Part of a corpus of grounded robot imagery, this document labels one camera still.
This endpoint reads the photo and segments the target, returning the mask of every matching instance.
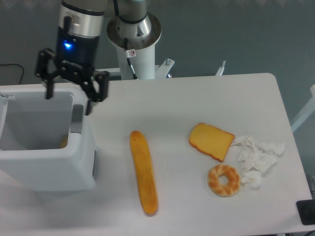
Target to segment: white container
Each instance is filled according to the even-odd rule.
[[[14,96],[0,97],[0,169],[35,191],[93,188],[96,144],[84,93],[57,87],[46,100],[38,86],[0,91]],[[67,145],[59,148],[65,135]]]

